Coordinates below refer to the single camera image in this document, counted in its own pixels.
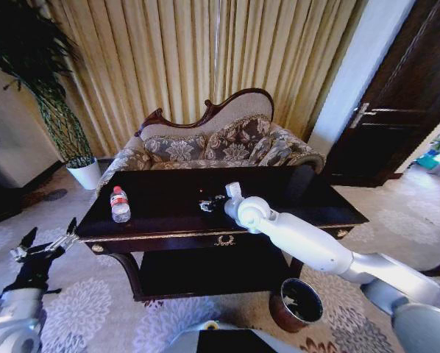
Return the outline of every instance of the gray patterned rug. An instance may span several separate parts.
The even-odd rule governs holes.
[[[343,240],[357,252],[384,252],[414,268],[440,263],[440,178],[412,167],[380,188],[336,187],[369,220]],[[76,216],[81,220],[92,193],[61,168],[26,197],[24,211],[0,223],[0,293],[18,271],[8,251],[38,226],[36,243],[54,240]],[[141,261],[143,254],[138,254]],[[160,352],[181,330],[210,318],[262,329],[306,352],[402,352],[388,316],[358,287],[309,268],[302,278],[324,303],[323,319],[297,334],[282,331],[269,315],[269,294],[245,293],[135,303],[121,266],[77,244],[50,270],[44,298],[48,320],[44,352]],[[437,301],[440,306],[440,295]]]

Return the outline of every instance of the plastic bottle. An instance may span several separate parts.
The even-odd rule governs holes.
[[[110,194],[110,206],[115,222],[124,223],[130,219],[129,200],[120,186],[114,186],[113,193]]]

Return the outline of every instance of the bottle label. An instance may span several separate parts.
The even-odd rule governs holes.
[[[124,195],[114,195],[110,198],[110,206],[114,204],[128,204],[128,200]]]

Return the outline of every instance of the door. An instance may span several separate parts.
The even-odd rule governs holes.
[[[335,185],[382,185],[439,122],[440,0],[416,1],[324,175]]]

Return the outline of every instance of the white wall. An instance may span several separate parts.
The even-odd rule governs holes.
[[[372,81],[414,0],[369,0],[308,144],[328,154]]]
[[[19,188],[58,161],[36,118],[32,95],[24,88],[3,90],[11,78],[0,72],[0,183]]]

